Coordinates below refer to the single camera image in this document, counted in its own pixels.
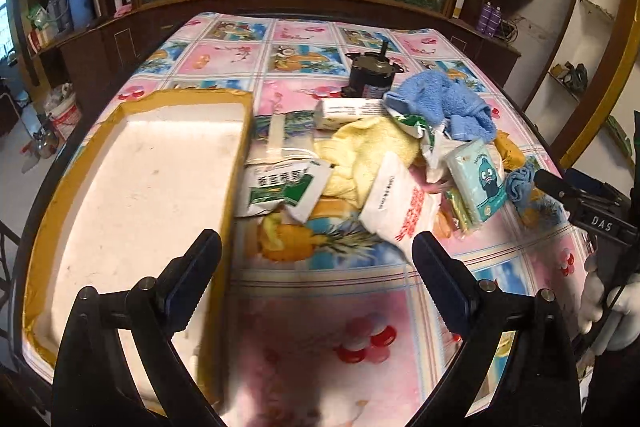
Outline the white gloved right hand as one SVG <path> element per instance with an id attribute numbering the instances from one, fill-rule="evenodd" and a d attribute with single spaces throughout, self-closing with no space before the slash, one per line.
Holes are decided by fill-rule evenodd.
<path id="1" fill-rule="evenodd" d="M 587 276 L 578 310 L 578 329 L 582 335 L 610 312 L 590 349 L 595 355 L 605 351 L 620 351 L 630 347 L 639 338 L 639 274 L 632 273 L 624 286 L 610 291 L 598 274 L 599 257 L 591 254 L 585 261 Z"/>

